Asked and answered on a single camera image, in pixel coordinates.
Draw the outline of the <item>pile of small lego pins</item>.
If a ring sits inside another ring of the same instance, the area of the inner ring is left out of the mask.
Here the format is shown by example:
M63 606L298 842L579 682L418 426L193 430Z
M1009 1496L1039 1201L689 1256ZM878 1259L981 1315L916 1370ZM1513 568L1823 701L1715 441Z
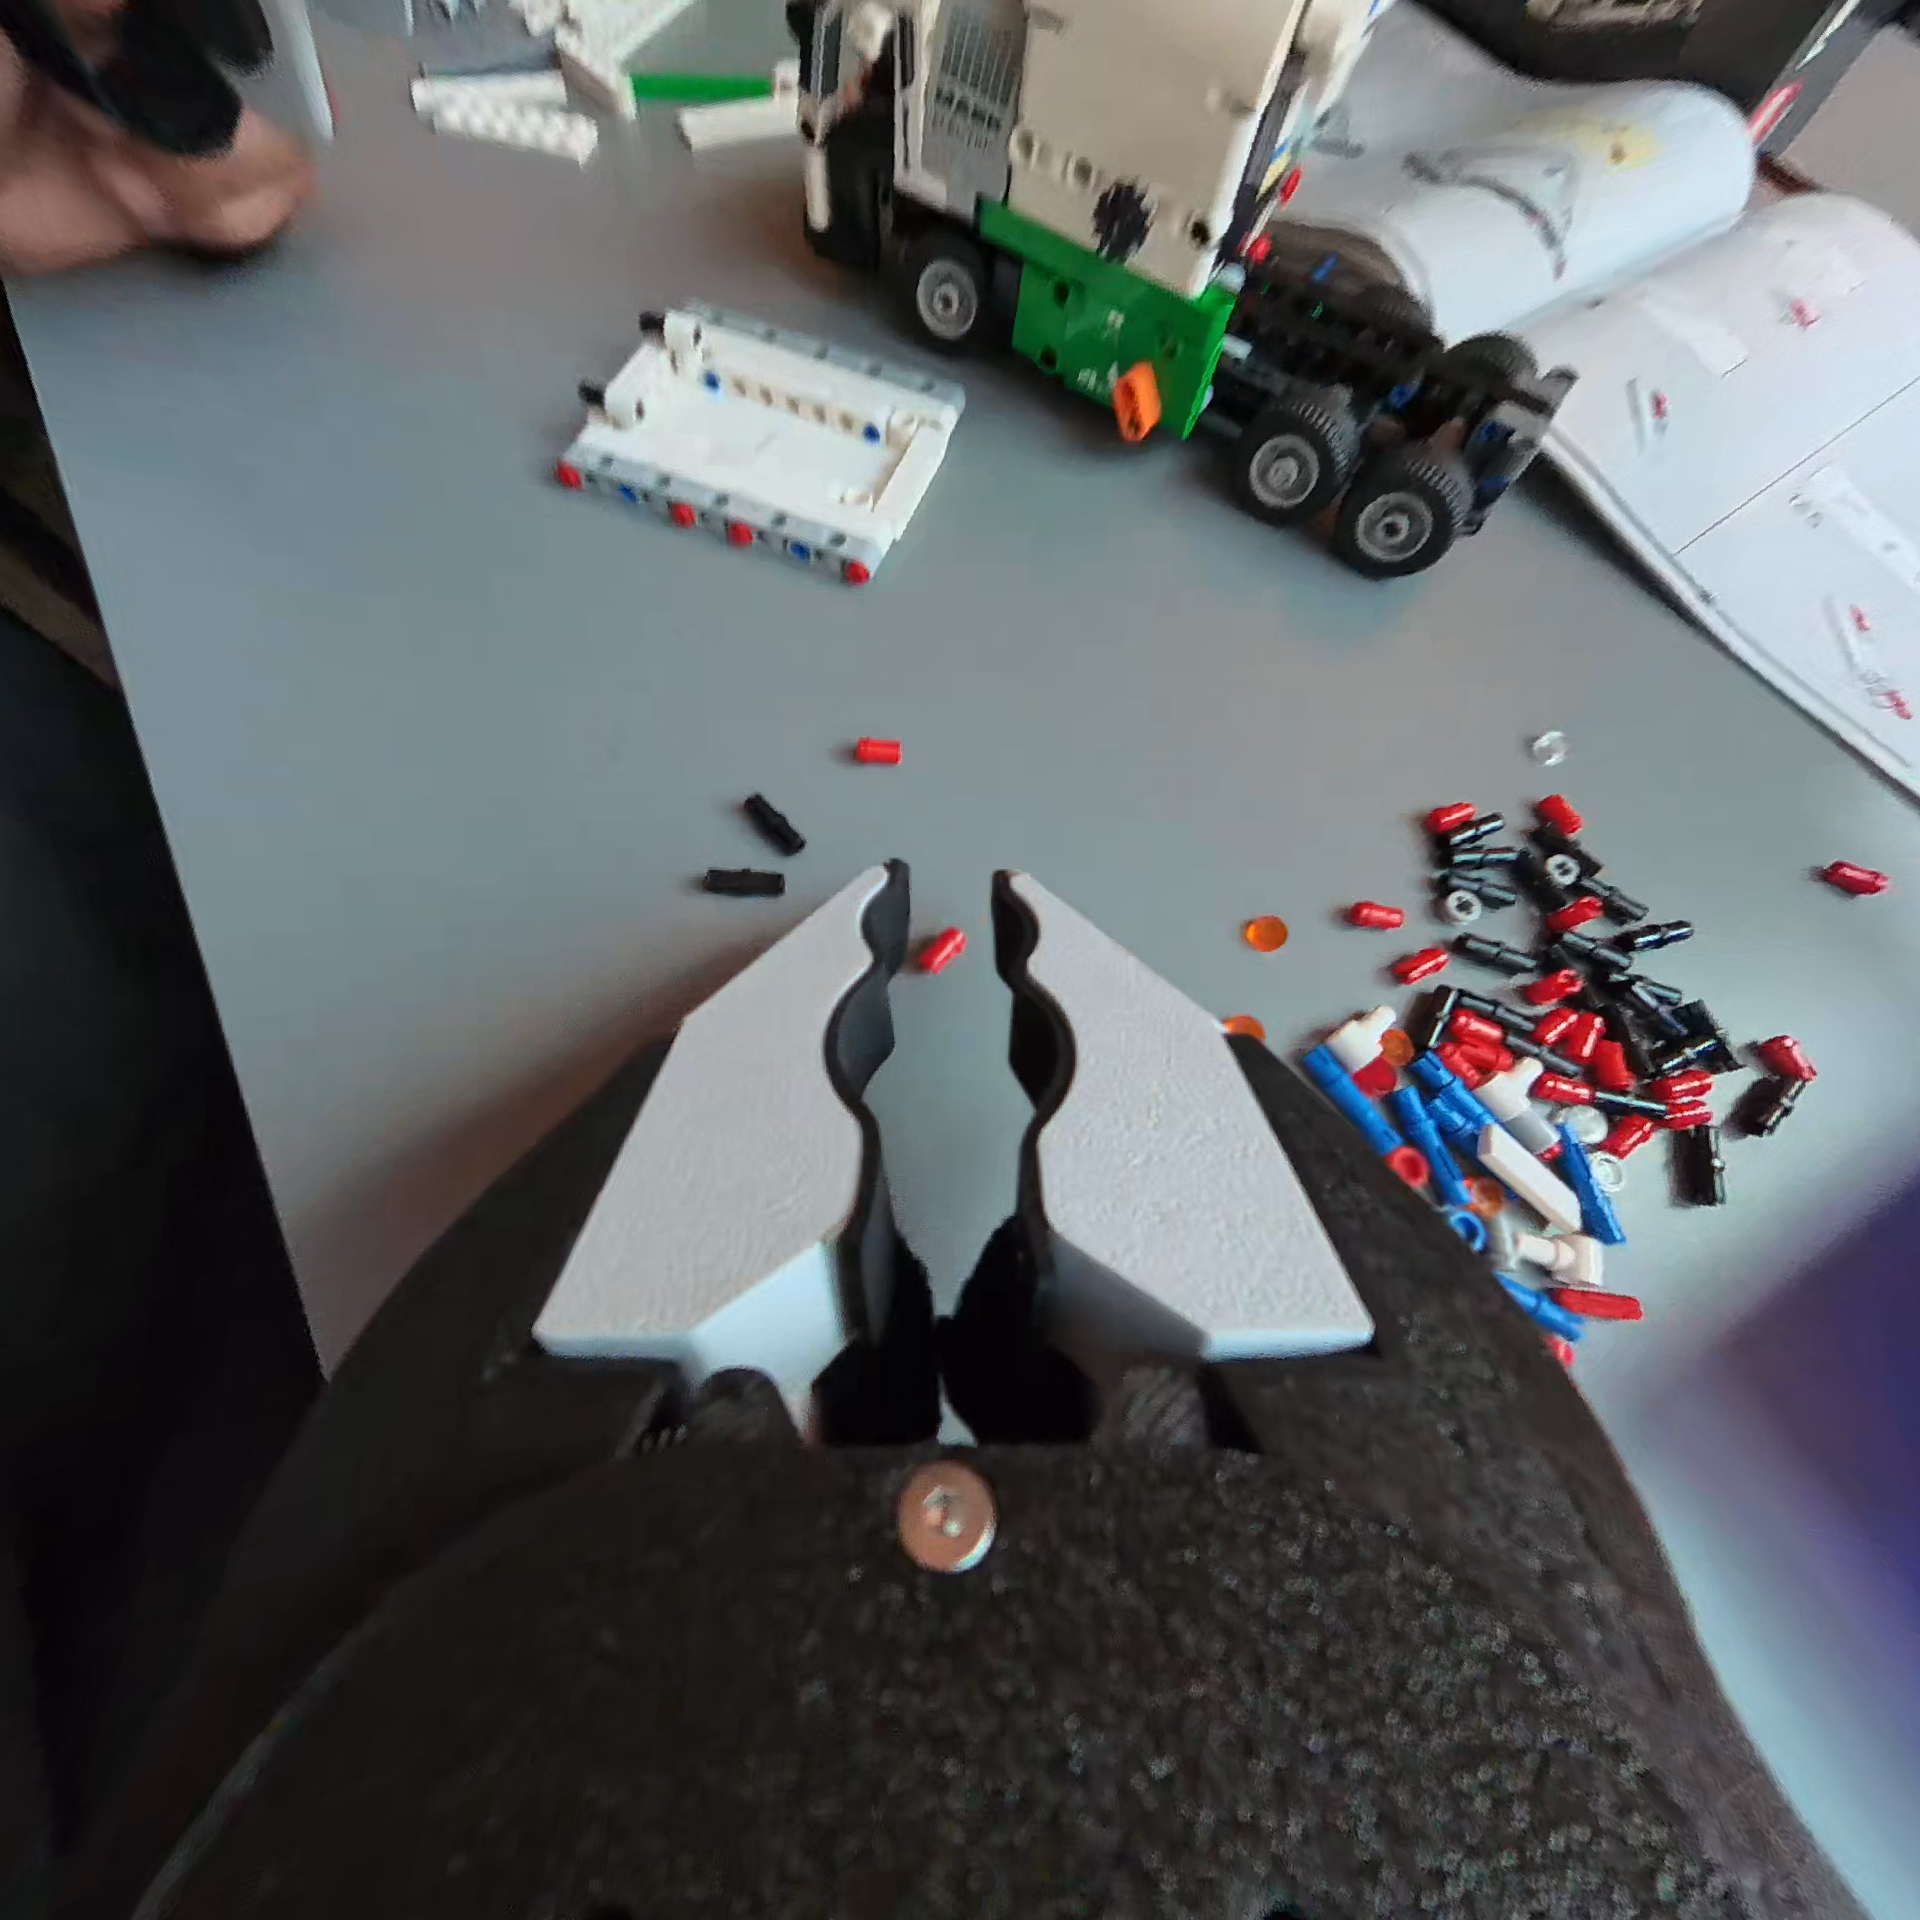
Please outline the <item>pile of small lego pins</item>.
M1563 797L1518 822L1470 801L1429 807L1415 833L1434 929L1372 896L1338 914L1412 941L1383 965L1398 999L1301 1055L1308 1086L1566 1371L1586 1334L1646 1315L1605 1272L1626 1250L1628 1176L1663 1154L1670 1201L1717 1209L1727 1144L1774 1138L1818 1085L1798 1038L1737 1040L1705 999L1649 973L1697 927L1652 919L1585 827Z

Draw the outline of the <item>person's left hand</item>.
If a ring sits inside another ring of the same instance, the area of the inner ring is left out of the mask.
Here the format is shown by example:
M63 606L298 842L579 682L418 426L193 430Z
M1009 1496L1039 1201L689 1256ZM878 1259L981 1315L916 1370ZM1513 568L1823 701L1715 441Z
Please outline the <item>person's left hand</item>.
M318 182L311 159L257 112L209 159L158 152L58 98L5 129L3 270L50 277L139 251L241 258L281 235Z

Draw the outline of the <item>lego instruction booklet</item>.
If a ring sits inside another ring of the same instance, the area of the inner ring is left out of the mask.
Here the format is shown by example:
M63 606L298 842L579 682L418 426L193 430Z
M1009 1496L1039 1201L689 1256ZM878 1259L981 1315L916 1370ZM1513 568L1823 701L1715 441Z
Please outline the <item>lego instruction booklet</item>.
M1681 610L1910 799L1918 251L1765 190L1681 81L1553 85L1396 17L1314 138L1293 224L1355 242L1445 346L1574 384L1543 454Z

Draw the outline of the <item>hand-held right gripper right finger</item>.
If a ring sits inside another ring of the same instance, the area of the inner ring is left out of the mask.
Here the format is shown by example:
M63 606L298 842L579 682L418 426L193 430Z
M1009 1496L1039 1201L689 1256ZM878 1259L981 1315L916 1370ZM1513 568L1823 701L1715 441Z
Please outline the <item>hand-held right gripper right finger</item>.
M1375 1336L1222 1024L1023 871L993 881L1014 1222L1071 1361L1293 1361Z

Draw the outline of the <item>white green lego truck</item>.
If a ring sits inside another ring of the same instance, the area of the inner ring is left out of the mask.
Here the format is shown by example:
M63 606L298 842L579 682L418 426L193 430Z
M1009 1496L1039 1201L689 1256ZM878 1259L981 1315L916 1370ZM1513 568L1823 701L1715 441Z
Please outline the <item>white green lego truck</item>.
M1333 515L1431 569L1524 474L1573 376L1445 346L1358 242L1275 226L1385 6L783 6L814 254L890 273L935 352L1009 346L1125 445L1233 441L1244 513Z

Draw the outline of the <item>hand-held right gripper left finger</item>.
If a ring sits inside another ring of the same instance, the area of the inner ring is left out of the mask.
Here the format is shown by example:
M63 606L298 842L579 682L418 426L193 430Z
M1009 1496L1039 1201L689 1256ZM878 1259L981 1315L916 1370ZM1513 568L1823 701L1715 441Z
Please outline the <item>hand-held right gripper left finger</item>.
M535 1320L545 1355L659 1361L690 1389L756 1371L804 1438L831 1434L830 1382L899 1318L867 1093L907 931L891 858L683 1017Z

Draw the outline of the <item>black lego set box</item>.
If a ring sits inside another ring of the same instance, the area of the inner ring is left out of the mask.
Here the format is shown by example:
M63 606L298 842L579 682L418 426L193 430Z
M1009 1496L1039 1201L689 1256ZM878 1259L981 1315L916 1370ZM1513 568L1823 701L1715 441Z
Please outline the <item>black lego set box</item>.
M1916 2L1429 2L1499 64L1553 83L1681 81L1737 106L1783 159L1883 27Z

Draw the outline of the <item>white grey lego panel assembly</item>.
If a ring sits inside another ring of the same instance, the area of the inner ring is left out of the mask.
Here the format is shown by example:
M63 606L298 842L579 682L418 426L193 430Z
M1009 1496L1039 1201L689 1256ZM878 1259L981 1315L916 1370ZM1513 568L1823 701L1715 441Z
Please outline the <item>white grey lego panel assembly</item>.
M942 377L703 303L642 311L579 390L558 485L868 586L937 481L967 395Z

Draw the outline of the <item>loose white lego beams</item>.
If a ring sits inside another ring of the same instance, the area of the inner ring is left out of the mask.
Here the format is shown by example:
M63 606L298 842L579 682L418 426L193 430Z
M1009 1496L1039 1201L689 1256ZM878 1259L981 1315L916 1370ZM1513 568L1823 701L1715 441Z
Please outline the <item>loose white lego beams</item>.
M799 63L764 74L637 72L636 61L689 2L511 2L527 37L514 64L421 70L409 83L418 120L445 138L587 166L602 121L636 125L639 107L675 110L689 154L717 154L799 134Z

